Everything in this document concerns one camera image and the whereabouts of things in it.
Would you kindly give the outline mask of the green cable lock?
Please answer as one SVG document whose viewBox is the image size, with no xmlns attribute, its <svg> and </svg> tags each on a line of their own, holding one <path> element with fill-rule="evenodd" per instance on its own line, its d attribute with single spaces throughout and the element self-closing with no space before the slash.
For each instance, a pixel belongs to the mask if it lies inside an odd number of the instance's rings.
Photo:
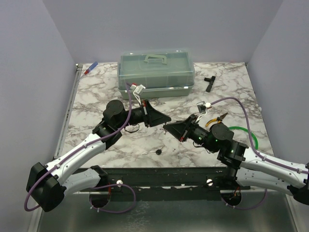
<svg viewBox="0 0 309 232">
<path fill-rule="evenodd" d="M 248 129 L 244 128 L 244 127 L 239 127 L 239 126 L 232 126 L 229 127 L 230 130 L 239 130 L 239 131 L 244 131 L 247 134 L 249 134 Z M 254 144 L 254 148 L 257 150 L 259 148 L 259 143 L 258 140 L 256 138 L 256 136 L 254 135 L 254 133 L 251 132 L 251 136 L 250 136 L 251 140 L 253 141 Z"/>
</svg>

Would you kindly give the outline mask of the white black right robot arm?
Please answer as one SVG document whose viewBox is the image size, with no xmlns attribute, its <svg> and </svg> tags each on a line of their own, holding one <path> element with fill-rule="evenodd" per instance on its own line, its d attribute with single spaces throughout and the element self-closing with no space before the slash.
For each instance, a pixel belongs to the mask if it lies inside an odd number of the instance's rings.
<svg viewBox="0 0 309 232">
<path fill-rule="evenodd" d="M 260 153 L 254 147 L 233 139 L 234 133 L 224 123 L 216 123 L 206 130 L 199 126 L 197 116 L 166 124 L 164 130 L 178 141 L 192 140 L 232 169 L 222 177 L 227 189 L 254 186 L 283 192 L 299 203 L 309 203 L 309 166 Z"/>
</svg>

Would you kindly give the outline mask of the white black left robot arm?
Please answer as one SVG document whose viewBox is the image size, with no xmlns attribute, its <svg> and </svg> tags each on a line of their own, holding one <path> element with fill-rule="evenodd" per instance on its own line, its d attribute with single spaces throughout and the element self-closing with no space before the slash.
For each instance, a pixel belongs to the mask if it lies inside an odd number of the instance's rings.
<svg viewBox="0 0 309 232">
<path fill-rule="evenodd" d="M 125 110 L 120 100 L 108 102 L 100 123 L 79 145 L 46 165 L 38 162 L 31 167 L 24 209 L 31 211 L 28 208 L 30 198 L 43 211 L 49 212 L 70 194 L 88 188 L 104 190 L 107 185 L 106 173 L 100 167 L 94 166 L 81 173 L 76 171 L 114 145 L 126 126 L 144 123 L 147 127 L 155 127 L 170 121 L 168 115 L 154 109 L 148 100 L 144 100 L 138 108 L 130 107 L 128 110 Z"/>
</svg>

